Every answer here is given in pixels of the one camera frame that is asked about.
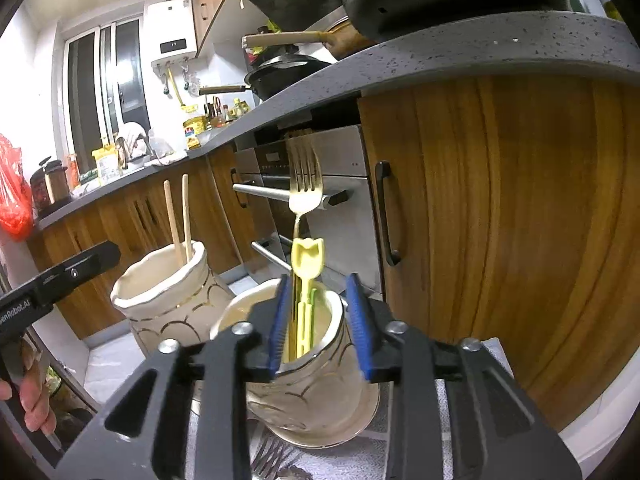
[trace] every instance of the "window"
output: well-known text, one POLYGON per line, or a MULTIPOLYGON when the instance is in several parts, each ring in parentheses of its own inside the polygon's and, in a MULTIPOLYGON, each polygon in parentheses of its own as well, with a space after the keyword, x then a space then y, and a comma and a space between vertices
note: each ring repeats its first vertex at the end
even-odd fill
POLYGON ((140 19, 96 27, 65 44, 63 107, 66 144, 78 170, 95 168, 94 150, 111 144, 126 123, 148 133, 140 19))

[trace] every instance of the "fork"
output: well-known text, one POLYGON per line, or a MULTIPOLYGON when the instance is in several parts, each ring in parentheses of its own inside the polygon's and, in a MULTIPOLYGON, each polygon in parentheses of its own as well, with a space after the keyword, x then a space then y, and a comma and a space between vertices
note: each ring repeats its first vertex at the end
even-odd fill
POLYGON ((254 479, 275 480, 280 466, 290 458, 295 450, 286 445, 276 436, 267 433, 262 437, 258 451, 251 462, 251 471, 254 479))
MULTIPOLYGON (((322 171, 318 156, 308 138, 304 136, 287 139, 289 156, 289 209, 295 213, 293 238, 299 238, 300 219, 313 211, 322 202, 322 171)), ((289 316, 289 361, 299 357, 298 348, 298 297, 300 279, 291 271, 291 309, 289 316)))

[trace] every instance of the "oven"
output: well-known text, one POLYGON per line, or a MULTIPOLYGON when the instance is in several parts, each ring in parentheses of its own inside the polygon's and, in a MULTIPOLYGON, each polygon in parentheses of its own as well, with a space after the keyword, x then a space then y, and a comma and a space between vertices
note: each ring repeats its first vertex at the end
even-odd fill
MULTIPOLYGON (((322 169, 321 205, 302 217, 300 236, 324 238, 322 282, 340 293, 345 278, 357 272, 372 293, 382 293, 374 209, 359 126, 308 134, 322 169)), ((289 161, 284 140, 236 153, 242 184, 257 231, 252 247, 263 256, 257 270, 261 283, 290 270, 296 216, 289 209, 289 161)))

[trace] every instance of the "kettle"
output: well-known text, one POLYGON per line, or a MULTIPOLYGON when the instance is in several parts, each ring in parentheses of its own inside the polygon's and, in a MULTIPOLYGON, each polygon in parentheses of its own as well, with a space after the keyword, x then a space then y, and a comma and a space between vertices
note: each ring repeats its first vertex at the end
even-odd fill
POLYGON ((49 160, 50 158, 48 156, 39 162, 40 167, 30 179, 38 218, 44 218, 72 201, 66 181, 66 166, 62 165, 61 160, 49 160))

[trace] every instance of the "plastic bag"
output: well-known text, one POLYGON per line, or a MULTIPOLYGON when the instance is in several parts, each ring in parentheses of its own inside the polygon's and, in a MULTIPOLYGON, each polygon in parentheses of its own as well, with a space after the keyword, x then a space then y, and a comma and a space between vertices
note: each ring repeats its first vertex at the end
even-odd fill
POLYGON ((0 134, 0 226, 16 241, 33 229, 31 188, 22 175, 22 150, 0 134))

